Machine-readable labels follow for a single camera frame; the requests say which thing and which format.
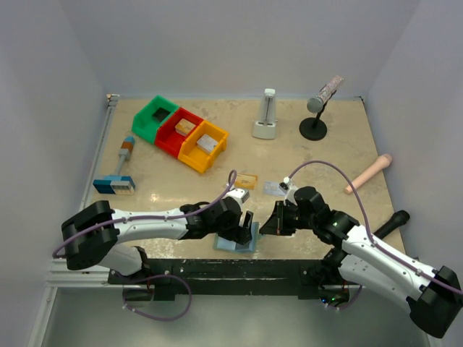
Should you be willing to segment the green card holder wallet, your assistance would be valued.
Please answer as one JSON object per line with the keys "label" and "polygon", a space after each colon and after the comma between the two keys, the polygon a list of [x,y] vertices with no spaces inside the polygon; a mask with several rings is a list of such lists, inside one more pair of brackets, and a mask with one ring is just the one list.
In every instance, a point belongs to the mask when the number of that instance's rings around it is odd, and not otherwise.
{"label": "green card holder wallet", "polygon": [[253,222],[251,225],[251,240],[246,244],[238,244],[234,241],[229,241],[220,236],[214,239],[213,248],[219,251],[233,252],[237,254],[254,253],[257,249],[257,243],[262,238],[259,234],[259,222]]}

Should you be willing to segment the white VIP card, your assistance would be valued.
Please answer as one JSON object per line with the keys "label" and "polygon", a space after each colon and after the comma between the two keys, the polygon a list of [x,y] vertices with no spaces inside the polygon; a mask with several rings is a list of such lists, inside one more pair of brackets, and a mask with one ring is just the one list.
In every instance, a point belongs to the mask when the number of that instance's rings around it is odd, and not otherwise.
{"label": "white VIP card", "polygon": [[263,185],[263,193],[275,197],[283,197],[286,192],[281,188],[280,183],[274,181],[266,181]]}

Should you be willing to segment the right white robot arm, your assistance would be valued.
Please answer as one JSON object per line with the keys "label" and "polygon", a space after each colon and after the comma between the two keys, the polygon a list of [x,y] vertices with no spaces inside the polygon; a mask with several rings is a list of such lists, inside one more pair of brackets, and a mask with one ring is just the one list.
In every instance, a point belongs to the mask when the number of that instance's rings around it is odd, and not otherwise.
{"label": "right white robot arm", "polygon": [[426,265],[369,234],[352,216],[332,210],[314,187],[290,189],[260,233],[290,236],[298,230],[311,230],[333,247],[334,266],[344,280],[397,304],[434,338],[445,336],[462,309],[453,270]]}

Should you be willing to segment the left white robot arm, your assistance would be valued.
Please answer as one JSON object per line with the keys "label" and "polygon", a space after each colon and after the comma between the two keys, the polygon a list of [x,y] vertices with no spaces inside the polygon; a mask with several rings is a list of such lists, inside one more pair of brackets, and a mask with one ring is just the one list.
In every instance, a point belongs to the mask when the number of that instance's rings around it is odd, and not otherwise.
{"label": "left white robot arm", "polygon": [[187,204],[160,213],[113,209],[100,200],[61,225],[64,257],[69,270],[100,265],[128,276],[145,266],[145,252],[126,247],[144,239],[196,240],[209,234],[246,244],[251,241],[253,214],[242,210],[239,198],[226,196],[209,205]]}

